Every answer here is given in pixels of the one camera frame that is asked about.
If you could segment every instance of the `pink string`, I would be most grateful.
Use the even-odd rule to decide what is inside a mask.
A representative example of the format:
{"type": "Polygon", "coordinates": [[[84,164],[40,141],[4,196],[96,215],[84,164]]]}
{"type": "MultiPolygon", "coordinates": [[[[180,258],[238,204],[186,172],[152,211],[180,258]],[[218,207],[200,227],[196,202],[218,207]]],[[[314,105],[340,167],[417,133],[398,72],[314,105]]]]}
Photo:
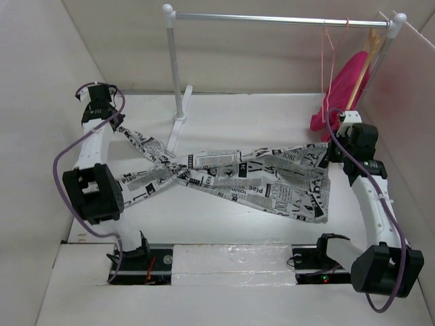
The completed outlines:
{"type": "Polygon", "coordinates": [[[329,44],[332,48],[332,66],[331,66],[331,75],[329,79],[329,88],[328,92],[325,94],[324,99],[326,100],[326,110],[324,107],[324,101],[321,102],[321,120],[323,123],[325,123],[325,112],[329,110],[329,95],[331,93],[331,86],[332,86],[332,77],[334,75],[334,66],[335,66],[335,58],[336,54],[338,53],[338,49],[341,46],[342,40],[344,40],[347,31],[349,30],[349,18],[346,18],[346,31],[341,35],[340,40],[338,41],[336,47],[334,48],[334,45],[332,44],[331,37],[329,36],[328,29],[326,26],[323,28],[323,31],[321,33],[321,93],[324,93],[324,44],[325,44],[325,35],[328,38],[329,44]]]}

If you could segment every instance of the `clothing rack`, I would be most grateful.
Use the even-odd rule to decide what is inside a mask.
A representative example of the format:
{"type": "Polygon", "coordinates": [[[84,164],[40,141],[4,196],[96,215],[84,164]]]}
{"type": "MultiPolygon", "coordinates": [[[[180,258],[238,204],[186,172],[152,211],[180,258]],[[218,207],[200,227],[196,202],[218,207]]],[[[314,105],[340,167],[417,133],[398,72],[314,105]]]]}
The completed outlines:
{"type": "Polygon", "coordinates": [[[190,97],[192,96],[193,87],[186,87],[183,98],[181,100],[181,88],[179,83],[179,73],[177,64],[177,55],[175,51],[174,37],[174,22],[176,20],[222,20],[222,21],[237,21],[237,22],[267,22],[273,24],[299,24],[299,25],[315,25],[315,26],[341,26],[355,28],[374,28],[387,29],[387,35],[378,51],[374,63],[370,69],[370,79],[368,80],[365,90],[371,84],[371,81],[376,75],[379,67],[387,51],[396,38],[402,25],[406,22],[406,14],[396,14],[392,20],[382,22],[367,21],[367,20],[337,20],[337,19],[319,19],[319,18],[290,18],[290,17],[270,17],[270,16],[245,16],[245,15],[223,15],[223,14],[194,14],[185,12],[176,12],[171,5],[163,5],[163,14],[167,28],[167,37],[169,44],[169,54],[171,57],[172,79],[175,93],[175,105],[177,112],[175,114],[175,123],[169,137],[168,149],[174,151],[177,144],[181,127],[187,119],[187,111],[189,107],[190,97]]]}

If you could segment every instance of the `white plastic joint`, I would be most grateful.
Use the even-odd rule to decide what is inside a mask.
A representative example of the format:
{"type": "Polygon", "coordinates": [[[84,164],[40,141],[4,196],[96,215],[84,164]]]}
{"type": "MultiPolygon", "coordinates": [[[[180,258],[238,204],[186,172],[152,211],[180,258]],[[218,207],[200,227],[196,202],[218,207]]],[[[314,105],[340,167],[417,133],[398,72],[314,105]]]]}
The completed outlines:
{"type": "Polygon", "coordinates": [[[172,29],[174,27],[175,21],[175,12],[172,8],[172,5],[169,5],[168,3],[166,5],[163,5],[163,15],[166,23],[166,28],[172,29]]]}
{"type": "Polygon", "coordinates": [[[389,39],[396,38],[399,33],[402,25],[406,22],[406,14],[396,14],[393,20],[390,22],[390,26],[388,28],[387,37],[389,39]]]}

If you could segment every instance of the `magenta fabric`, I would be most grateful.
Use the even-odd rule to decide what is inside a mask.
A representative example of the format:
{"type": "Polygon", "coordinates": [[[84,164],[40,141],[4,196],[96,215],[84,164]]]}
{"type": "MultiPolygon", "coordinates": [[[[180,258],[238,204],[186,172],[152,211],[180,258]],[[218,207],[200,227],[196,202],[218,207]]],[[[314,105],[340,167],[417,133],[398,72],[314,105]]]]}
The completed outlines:
{"type": "MultiPolygon", "coordinates": [[[[367,58],[367,52],[361,51],[355,54],[341,69],[338,75],[332,80],[330,89],[326,90],[326,94],[329,93],[329,109],[336,107],[340,110],[346,110],[347,103],[352,95],[353,88],[356,85],[358,77],[360,76],[362,67],[364,66],[364,62],[367,58]]],[[[370,77],[369,73],[370,69],[367,69],[362,83],[360,85],[360,89],[356,94],[356,98],[352,103],[351,110],[355,109],[358,100],[361,97],[362,90],[366,87],[368,78],[370,77]]],[[[324,98],[324,109],[326,110],[326,96],[324,98]]],[[[330,122],[333,131],[337,131],[339,127],[338,114],[332,114],[330,117],[330,122]]],[[[321,108],[319,113],[313,115],[311,117],[310,129],[312,131],[319,131],[326,127],[326,123],[322,121],[321,118],[321,108]]],[[[329,133],[326,132],[321,137],[322,141],[329,141],[329,133]]]]}

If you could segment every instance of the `horizontal metal bar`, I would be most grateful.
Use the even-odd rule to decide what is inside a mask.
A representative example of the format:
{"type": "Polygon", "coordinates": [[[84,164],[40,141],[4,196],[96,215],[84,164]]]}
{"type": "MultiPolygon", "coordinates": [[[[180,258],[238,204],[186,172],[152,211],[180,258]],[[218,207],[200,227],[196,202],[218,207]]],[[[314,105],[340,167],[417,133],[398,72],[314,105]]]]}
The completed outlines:
{"type": "MultiPolygon", "coordinates": [[[[319,19],[319,18],[289,18],[289,17],[268,17],[268,16],[242,16],[242,15],[220,15],[220,14],[191,14],[175,12],[175,19],[180,20],[235,20],[243,22],[274,22],[277,24],[300,24],[316,26],[346,26],[347,20],[319,19]]],[[[390,21],[371,22],[365,20],[349,20],[349,27],[373,27],[376,29],[388,29],[390,21]]]]}

